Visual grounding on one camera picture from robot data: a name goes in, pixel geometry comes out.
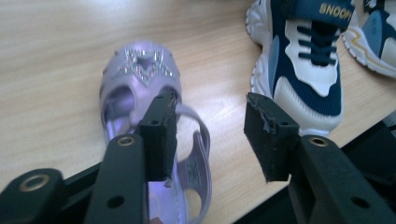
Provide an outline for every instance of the sneaker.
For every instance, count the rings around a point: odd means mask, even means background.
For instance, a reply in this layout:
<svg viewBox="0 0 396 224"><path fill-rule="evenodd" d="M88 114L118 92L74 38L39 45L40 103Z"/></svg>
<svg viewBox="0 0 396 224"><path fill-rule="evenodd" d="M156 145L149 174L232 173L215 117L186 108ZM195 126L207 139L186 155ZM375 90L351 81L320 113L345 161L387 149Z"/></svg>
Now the sneaker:
<svg viewBox="0 0 396 224"><path fill-rule="evenodd" d="M347 0L257 0L247 11L247 32L262 45L252 91L272 98L300 135L326 136L343 118L336 41L352 12Z"/></svg>
<svg viewBox="0 0 396 224"><path fill-rule="evenodd" d="M396 1L354 0L354 6L346 48L359 63L396 78Z"/></svg>

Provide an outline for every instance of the shoe sole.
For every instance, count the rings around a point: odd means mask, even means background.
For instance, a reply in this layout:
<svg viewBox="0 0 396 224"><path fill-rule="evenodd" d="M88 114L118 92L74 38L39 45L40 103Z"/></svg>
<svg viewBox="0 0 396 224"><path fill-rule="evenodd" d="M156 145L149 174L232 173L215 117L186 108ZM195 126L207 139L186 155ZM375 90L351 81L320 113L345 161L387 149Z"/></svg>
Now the shoe sole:
<svg viewBox="0 0 396 224"><path fill-rule="evenodd" d="M346 48L356 61L378 74L396 78L396 68L379 59L371 51L359 26L349 26L342 37Z"/></svg>
<svg viewBox="0 0 396 224"><path fill-rule="evenodd" d="M268 55L270 53L272 45L272 34L270 32L272 25L272 15L270 10L264 8L264 11L260 13L254 10L259 5L260 1L255 1L251 7L247 10L246 14L246 27L247 33L254 43L262 46L262 54L259 60L256 62L255 67L252 71L252 77L250 79L251 91L256 92L274 100L273 94L269 87L269 76L268 76ZM328 130L319 129L301 129L299 135L315 134L320 136L329 135Z"/></svg>

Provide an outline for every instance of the translucent jelly sandal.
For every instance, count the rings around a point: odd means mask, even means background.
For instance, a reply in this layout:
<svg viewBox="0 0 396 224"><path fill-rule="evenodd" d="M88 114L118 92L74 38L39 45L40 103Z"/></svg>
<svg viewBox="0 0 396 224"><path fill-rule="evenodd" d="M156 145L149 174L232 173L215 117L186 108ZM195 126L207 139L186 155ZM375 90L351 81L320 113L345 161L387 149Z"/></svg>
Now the translucent jelly sandal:
<svg viewBox="0 0 396 224"><path fill-rule="evenodd" d="M150 223L200 223L210 205L212 185L209 168L210 135L200 117L181 102L180 74L171 52L148 41L134 42L116 51L108 63L100 89L101 117L106 143L121 134L133 133L157 95L172 91L176 114L194 119L200 131L183 161L174 159L171 178L148 182ZM190 218L186 189L201 199L198 217Z"/></svg>

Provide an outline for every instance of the mounting hole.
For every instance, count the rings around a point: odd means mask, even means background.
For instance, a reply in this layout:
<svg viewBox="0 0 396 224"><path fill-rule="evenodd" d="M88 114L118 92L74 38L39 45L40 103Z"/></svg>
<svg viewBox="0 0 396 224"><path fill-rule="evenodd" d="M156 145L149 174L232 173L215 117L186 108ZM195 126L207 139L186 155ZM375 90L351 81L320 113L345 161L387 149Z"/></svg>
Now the mounting hole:
<svg viewBox="0 0 396 224"><path fill-rule="evenodd" d="M107 201L107 207L109 208L118 208L124 203L124 199L122 196L112 197Z"/></svg>
<svg viewBox="0 0 396 224"><path fill-rule="evenodd" d="M25 180L20 185L20 191L30 192L36 189L41 189L50 181L49 175L32 175Z"/></svg>
<svg viewBox="0 0 396 224"><path fill-rule="evenodd" d="M352 197L350 200L351 200L355 205L357 205L357 206L360 207L360 208L367 209L367 208L370 207L370 204L367 203L367 201L364 200L363 198L360 198L360 197Z"/></svg>
<svg viewBox="0 0 396 224"><path fill-rule="evenodd" d="M132 137L122 137L117 141L120 147L128 147L134 143L134 138Z"/></svg>
<svg viewBox="0 0 396 224"><path fill-rule="evenodd" d="M317 147L326 147L329 145L329 142L319 137L311 137L309 142Z"/></svg>

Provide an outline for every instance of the shoelace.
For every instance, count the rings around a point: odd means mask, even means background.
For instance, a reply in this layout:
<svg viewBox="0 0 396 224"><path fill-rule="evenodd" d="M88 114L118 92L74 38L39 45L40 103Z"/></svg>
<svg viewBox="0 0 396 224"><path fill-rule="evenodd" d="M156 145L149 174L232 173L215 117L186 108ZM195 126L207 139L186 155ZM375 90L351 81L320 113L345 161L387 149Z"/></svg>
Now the shoelace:
<svg viewBox="0 0 396 224"><path fill-rule="evenodd" d="M330 57L331 53L336 52L336 47L332 45L338 39L335 32L326 32L328 34L320 34L315 29L308 29L297 26L297 31L311 36L311 41L299 40L301 46L309 47L310 53L299 53L300 58L311 60L314 65L327 66L335 64L335 59Z"/></svg>

